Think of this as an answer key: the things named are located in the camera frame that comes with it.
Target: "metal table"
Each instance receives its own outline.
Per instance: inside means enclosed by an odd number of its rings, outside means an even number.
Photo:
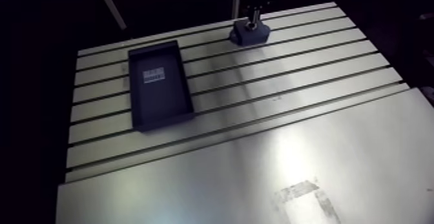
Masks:
[[[423,223],[434,111],[334,3],[79,52],[57,223]],[[196,119],[131,129],[127,51],[177,39]]]

